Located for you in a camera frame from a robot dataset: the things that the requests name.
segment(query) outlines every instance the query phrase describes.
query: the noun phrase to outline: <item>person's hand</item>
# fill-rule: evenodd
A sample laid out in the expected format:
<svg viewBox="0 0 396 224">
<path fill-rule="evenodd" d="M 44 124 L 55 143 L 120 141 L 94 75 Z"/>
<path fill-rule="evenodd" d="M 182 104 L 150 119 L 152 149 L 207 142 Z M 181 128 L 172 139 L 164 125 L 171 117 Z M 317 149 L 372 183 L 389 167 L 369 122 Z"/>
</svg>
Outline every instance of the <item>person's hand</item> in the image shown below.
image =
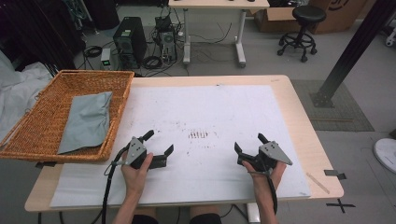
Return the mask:
<svg viewBox="0 0 396 224">
<path fill-rule="evenodd" d="M 256 172 L 253 166 L 247 161 L 242 161 L 242 164 L 246 167 L 248 172 Z M 279 186 L 282 175 L 285 172 L 286 164 L 278 161 L 276 167 L 271 173 L 271 179 L 274 183 L 275 189 Z M 267 177 L 260 174 L 251 174 L 254 184 L 254 194 L 256 196 L 256 201 L 258 204 L 262 203 L 266 206 L 273 207 L 274 203 L 272 200 L 271 189 L 268 185 Z"/>
<path fill-rule="evenodd" d="M 122 159 L 126 159 L 127 152 L 122 154 Z M 125 197 L 128 196 L 137 196 L 140 198 L 140 196 L 143 193 L 143 189 L 145 187 L 146 183 L 146 175 L 149 170 L 149 166 L 152 161 L 152 153 L 149 153 L 146 157 L 146 159 L 143 161 L 142 166 L 140 169 L 134 169 L 130 165 L 122 165 L 121 170 L 122 170 L 122 175 L 124 176 L 125 179 L 125 185 L 126 185 L 126 195 Z"/>
</svg>

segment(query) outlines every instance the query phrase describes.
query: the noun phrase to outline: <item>white table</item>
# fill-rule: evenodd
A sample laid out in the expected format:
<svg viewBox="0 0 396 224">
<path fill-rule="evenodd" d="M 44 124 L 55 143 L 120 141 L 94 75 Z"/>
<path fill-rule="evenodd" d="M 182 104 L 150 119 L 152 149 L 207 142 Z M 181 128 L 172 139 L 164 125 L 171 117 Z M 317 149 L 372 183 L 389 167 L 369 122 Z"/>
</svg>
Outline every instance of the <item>white table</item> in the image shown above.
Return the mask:
<svg viewBox="0 0 396 224">
<path fill-rule="evenodd" d="M 134 87 L 180 87 L 216 85 L 269 85 L 272 87 L 279 109 L 289 130 L 305 178 L 311 191 L 309 199 L 339 198 L 344 191 L 336 176 L 326 176 L 323 170 L 332 170 L 332 165 L 321 146 L 318 137 L 304 112 L 290 80 L 285 76 L 243 76 L 243 77 L 153 77 L 135 78 Z M 30 212 L 59 211 L 97 208 L 50 207 L 50 202 L 58 185 L 63 166 L 45 167 L 29 198 L 25 209 Z"/>
<path fill-rule="evenodd" d="M 224 8 L 224 9 L 241 9 L 240 24 L 238 36 L 235 37 L 236 52 L 241 67 L 247 64 L 244 49 L 242 47 L 242 33 L 244 32 L 245 17 L 247 9 L 263 9 L 269 7 L 266 0 L 256 0 L 249 2 L 248 0 L 170 0 L 169 7 L 183 8 L 184 11 L 184 58 L 183 63 L 190 63 L 191 55 L 191 37 L 189 31 L 189 8 Z"/>
</svg>

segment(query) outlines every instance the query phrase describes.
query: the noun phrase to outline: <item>white sheet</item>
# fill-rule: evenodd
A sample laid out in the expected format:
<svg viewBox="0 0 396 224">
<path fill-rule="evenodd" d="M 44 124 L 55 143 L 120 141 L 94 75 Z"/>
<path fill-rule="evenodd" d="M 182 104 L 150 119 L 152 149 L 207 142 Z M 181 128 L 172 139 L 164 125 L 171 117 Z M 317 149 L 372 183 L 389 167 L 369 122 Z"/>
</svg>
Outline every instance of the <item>white sheet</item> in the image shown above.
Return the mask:
<svg viewBox="0 0 396 224">
<path fill-rule="evenodd" d="M 121 119 L 112 158 L 132 136 L 148 130 L 154 155 L 172 144 L 166 168 L 148 172 L 141 204 L 254 201 L 245 167 L 237 165 L 236 141 L 255 156 L 263 133 L 293 161 L 277 191 L 279 198 L 310 195 L 289 132 L 269 86 L 132 88 Z M 65 164 L 50 206 L 100 205 L 106 186 L 103 164 Z M 121 204 L 125 187 L 120 168 L 113 177 L 109 204 Z"/>
</svg>

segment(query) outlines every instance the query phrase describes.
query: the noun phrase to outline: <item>gray towel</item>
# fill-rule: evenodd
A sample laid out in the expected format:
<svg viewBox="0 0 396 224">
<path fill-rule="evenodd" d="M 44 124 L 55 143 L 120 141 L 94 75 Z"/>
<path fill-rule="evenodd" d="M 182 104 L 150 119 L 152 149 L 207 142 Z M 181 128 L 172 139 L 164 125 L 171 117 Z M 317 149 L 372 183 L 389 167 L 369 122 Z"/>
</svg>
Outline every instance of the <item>gray towel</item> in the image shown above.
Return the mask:
<svg viewBox="0 0 396 224">
<path fill-rule="evenodd" d="M 97 147 L 105 140 L 110 116 L 111 91 L 73 98 L 58 154 Z"/>
</svg>

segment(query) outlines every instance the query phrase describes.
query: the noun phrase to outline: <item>black stool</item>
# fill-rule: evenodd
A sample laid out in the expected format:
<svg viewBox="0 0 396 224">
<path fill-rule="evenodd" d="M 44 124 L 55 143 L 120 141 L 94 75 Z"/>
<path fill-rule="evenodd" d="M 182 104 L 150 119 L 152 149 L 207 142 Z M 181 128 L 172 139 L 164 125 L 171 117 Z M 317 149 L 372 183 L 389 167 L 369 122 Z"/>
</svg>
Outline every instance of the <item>black stool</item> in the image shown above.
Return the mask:
<svg viewBox="0 0 396 224">
<path fill-rule="evenodd" d="M 283 35 L 279 40 L 279 46 L 283 46 L 283 48 L 277 51 L 277 55 L 282 55 L 287 46 L 292 46 L 295 49 L 303 49 L 304 53 L 301 57 L 301 62 L 305 63 L 308 60 L 305 56 L 306 49 L 312 47 L 311 54 L 316 54 L 318 52 L 314 38 L 305 33 L 306 27 L 310 24 L 324 21 L 326 19 L 326 12 L 318 7 L 301 6 L 296 7 L 292 14 L 301 25 L 300 32 L 291 32 Z"/>
</svg>

